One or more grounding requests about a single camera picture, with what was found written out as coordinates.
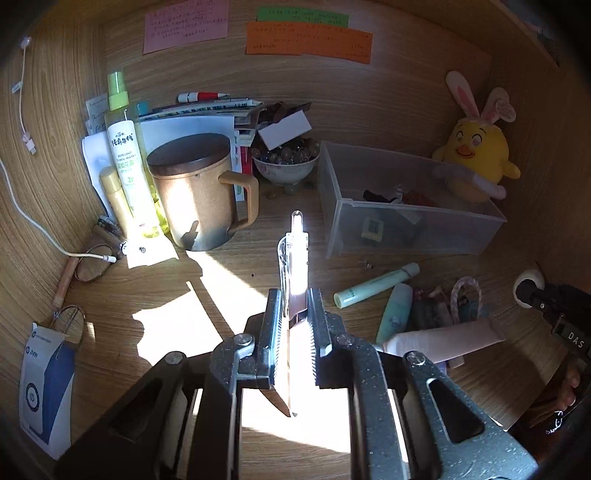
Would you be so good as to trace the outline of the person right hand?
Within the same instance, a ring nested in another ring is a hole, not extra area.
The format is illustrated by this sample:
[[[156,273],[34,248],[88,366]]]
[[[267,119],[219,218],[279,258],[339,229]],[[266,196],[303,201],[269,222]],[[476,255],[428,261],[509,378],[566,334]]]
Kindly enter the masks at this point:
[[[565,412],[576,401],[575,390],[581,382],[578,360],[568,357],[530,407],[528,424],[534,427],[545,422],[555,412]]]

